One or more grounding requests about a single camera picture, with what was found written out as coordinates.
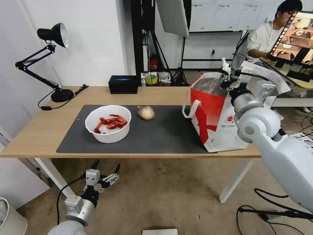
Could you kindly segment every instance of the shopping bag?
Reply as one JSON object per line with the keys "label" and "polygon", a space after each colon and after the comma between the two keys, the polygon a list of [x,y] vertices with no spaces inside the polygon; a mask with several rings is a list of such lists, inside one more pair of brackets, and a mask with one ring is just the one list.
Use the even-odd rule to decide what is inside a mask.
{"label": "shopping bag", "polygon": [[183,104],[183,115],[190,118],[208,152],[245,149],[248,143],[237,135],[234,107],[227,91],[220,88],[221,73],[203,73],[190,88],[190,113],[185,113],[188,93]]}

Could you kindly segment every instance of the man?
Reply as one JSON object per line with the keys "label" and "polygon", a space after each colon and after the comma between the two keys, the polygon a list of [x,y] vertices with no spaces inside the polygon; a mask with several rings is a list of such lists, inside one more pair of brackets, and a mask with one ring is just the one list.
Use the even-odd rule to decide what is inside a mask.
{"label": "man", "polygon": [[293,11],[302,10],[300,0],[286,0],[277,8],[273,22],[267,22],[253,30],[245,43],[239,49],[239,53],[246,56],[248,61],[261,65],[260,57],[268,59],[269,51],[274,46],[277,38],[287,24]]}

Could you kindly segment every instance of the crayfish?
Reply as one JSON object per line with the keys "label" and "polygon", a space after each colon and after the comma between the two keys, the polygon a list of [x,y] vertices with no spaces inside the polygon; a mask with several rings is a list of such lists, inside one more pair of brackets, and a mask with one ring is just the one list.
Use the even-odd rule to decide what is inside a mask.
{"label": "crayfish", "polygon": [[107,125],[108,129],[115,129],[115,128],[123,128],[127,124],[127,121],[124,120],[119,115],[110,114],[110,116],[113,116],[114,118],[109,118],[109,119],[104,119],[103,117],[100,118],[100,122],[94,130],[95,133],[101,134],[99,128],[102,125]]}

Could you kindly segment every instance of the black hair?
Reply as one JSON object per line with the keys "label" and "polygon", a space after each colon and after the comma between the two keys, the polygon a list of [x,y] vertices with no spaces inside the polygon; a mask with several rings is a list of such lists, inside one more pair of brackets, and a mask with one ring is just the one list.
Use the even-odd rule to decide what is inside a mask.
{"label": "black hair", "polygon": [[302,10],[301,0],[285,0],[277,8],[275,18],[277,17],[278,12],[290,12],[290,11],[295,11],[295,10],[298,10],[298,11]]}

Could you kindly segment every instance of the desk lamp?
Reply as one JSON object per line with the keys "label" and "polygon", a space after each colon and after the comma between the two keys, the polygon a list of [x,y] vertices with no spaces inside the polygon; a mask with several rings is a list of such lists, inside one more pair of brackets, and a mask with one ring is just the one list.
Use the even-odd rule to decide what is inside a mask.
{"label": "desk lamp", "polygon": [[[52,41],[55,41],[57,44],[59,44],[62,47],[68,48],[68,36],[65,29],[65,26],[63,23],[58,23],[55,26],[52,27],[52,29],[38,29],[37,35],[40,39],[45,40],[47,43],[47,46],[41,49],[40,51],[32,54],[31,56],[25,58],[22,61],[16,62],[15,66],[16,68],[22,70],[23,72],[31,75],[32,77],[38,79],[39,81],[43,82],[44,84],[52,87],[54,89],[54,92],[51,95],[51,100],[54,102],[65,102],[69,101],[74,97],[74,93],[71,90],[68,89],[62,89],[59,87],[58,84],[53,83],[43,77],[40,77],[39,75],[35,74],[34,72],[28,70],[28,67],[33,65],[34,63],[37,63],[38,61],[42,60],[43,58],[51,55],[55,51],[55,45],[52,43]],[[34,56],[38,55],[39,53],[49,50],[50,52],[43,55],[40,58],[32,59]]]}

